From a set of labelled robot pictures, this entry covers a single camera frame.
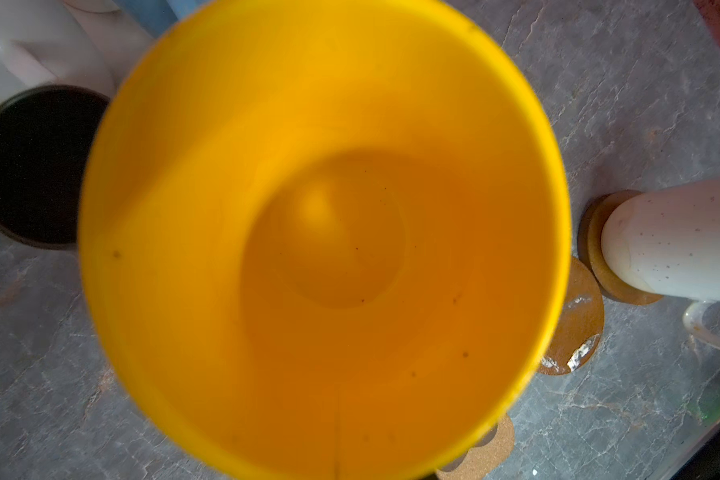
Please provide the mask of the yellow mug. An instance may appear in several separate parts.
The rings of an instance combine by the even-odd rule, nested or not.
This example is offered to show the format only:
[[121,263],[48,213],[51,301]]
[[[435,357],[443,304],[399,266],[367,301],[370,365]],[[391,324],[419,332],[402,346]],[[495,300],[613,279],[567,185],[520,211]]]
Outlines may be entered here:
[[120,87],[78,245],[110,362],[239,479],[416,479],[532,378],[572,226],[550,122],[441,1],[212,1]]

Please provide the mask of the brown round coaster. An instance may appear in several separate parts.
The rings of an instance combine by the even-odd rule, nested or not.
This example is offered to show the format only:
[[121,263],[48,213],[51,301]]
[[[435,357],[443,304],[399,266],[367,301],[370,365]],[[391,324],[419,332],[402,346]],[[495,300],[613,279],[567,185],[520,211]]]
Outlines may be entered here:
[[618,206],[639,194],[637,190],[623,190],[592,199],[579,223],[577,251],[579,259],[593,273],[605,297],[642,306],[656,303],[664,296],[639,290],[621,280],[605,261],[601,244],[601,235],[610,215]]

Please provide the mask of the dark brown glossy coaster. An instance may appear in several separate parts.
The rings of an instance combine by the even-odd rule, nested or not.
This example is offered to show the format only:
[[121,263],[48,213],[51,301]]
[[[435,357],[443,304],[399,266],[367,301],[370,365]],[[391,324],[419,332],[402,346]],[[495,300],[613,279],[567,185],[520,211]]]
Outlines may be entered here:
[[586,265],[572,257],[557,327],[537,371],[560,376],[579,369],[596,351],[604,325],[605,310],[599,284]]

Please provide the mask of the paw shaped cork coaster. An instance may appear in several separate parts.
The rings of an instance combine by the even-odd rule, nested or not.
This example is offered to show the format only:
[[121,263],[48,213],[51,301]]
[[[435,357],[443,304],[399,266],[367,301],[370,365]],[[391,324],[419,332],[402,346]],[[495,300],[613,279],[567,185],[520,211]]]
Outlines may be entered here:
[[505,415],[465,454],[436,470],[434,475],[437,479],[483,479],[509,458],[514,445],[514,425]]

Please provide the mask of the white speckled mug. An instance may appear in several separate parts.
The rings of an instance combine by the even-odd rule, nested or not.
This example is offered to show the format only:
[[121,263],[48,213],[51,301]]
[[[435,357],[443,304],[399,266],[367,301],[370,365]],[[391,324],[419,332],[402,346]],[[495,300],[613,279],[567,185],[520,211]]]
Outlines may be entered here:
[[703,315],[720,303],[720,177],[640,193],[607,217],[604,260],[617,278],[642,292],[691,300],[686,330],[720,350]]

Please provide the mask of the black mug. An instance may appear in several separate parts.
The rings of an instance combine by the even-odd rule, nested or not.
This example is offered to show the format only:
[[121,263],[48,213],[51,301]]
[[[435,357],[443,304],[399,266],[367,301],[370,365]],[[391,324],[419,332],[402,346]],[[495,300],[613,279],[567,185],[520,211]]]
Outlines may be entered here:
[[83,87],[43,85],[0,104],[0,232],[35,248],[77,245],[81,188],[110,103]]

